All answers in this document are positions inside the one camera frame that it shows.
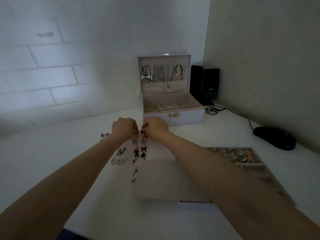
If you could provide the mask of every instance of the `hand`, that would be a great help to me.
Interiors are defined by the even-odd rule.
[[[131,118],[119,118],[112,124],[112,134],[121,137],[125,141],[139,134],[137,122]]]
[[[169,132],[169,126],[159,117],[149,118],[143,125],[141,133],[158,140],[160,136]]]

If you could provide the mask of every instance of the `black cord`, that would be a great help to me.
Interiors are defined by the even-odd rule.
[[[174,70],[176,70],[176,73],[177,73],[177,67],[178,67],[179,63],[176,65],[176,67],[173,69],[172,71],[172,75],[171,75],[171,81],[172,81],[172,78],[174,77]]]
[[[225,108],[225,107],[220,107],[218,105],[214,105],[214,103],[209,99],[209,105],[210,105],[210,111],[208,112],[208,108],[205,109],[205,111],[207,112],[207,114],[210,114],[210,115],[216,115],[217,113],[219,113],[220,111],[223,111],[223,110],[229,110],[231,111],[232,113],[236,114],[236,115],[240,115],[242,117],[245,117],[248,121],[249,121],[249,125],[252,129],[254,129],[251,125],[251,122],[249,120],[249,118],[247,116],[244,116],[242,114],[239,114],[239,113],[236,113],[236,112],[233,112],[231,109],[228,109],[228,108]]]
[[[152,80],[151,80],[150,78],[148,78],[147,67],[149,67],[150,77],[151,77],[151,70],[150,70],[150,66],[145,65],[145,67],[146,67],[146,71],[145,71],[145,72],[144,72],[144,69],[143,69],[143,67],[142,67],[142,76],[143,76],[145,79],[149,80],[149,81],[148,81],[148,83],[149,83],[149,82],[152,81]]]

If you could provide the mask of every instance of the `mouse cable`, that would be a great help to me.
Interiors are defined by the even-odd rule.
[[[242,117],[245,117],[248,121],[249,121],[249,125],[252,129],[254,129],[251,125],[251,122],[249,120],[249,118],[247,116],[244,116],[242,114],[239,114],[239,113],[236,113],[236,112],[233,112],[231,109],[228,109],[228,108],[225,108],[225,107],[220,107],[218,105],[214,105],[214,103],[211,101],[211,99],[208,100],[209,101],[209,105],[210,105],[210,111],[208,111],[208,108],[205,109],[205,111],[207,112],[207,114],[210,114],[210,115],[216,115],[218,114],[220,111],[223,111],[223,110],[229,110],[231,111],[232,113],[236,114],[236,115],[240,115]]]

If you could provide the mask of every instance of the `person's left hand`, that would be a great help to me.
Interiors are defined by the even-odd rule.
[[[125,141],[139,134],[137,122],[131,118],[119,118],[112,124],[112,134],[120,136]]]

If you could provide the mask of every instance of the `white jewelry box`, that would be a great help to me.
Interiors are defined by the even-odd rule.
[[[203,122],[204,109],[202,105],[189,93],[190,88],[190,60],[191,55],[178,56],[148,56],[139,57],[139,71],[141,81],[141,93],[143,101],[143,121],[155,116],[162,118],[169,126],[188,125]],[[185,65],[183,80],[179,80],[172,65],[177,64],[177,74],[181,74],[180,64]],[[154,75],[154,66],[162,65],[165,71],[165,81],[157,81],[157,74]],[[149,66],[147,74],[152,74],[152,79],[141,79],[142,68]]]

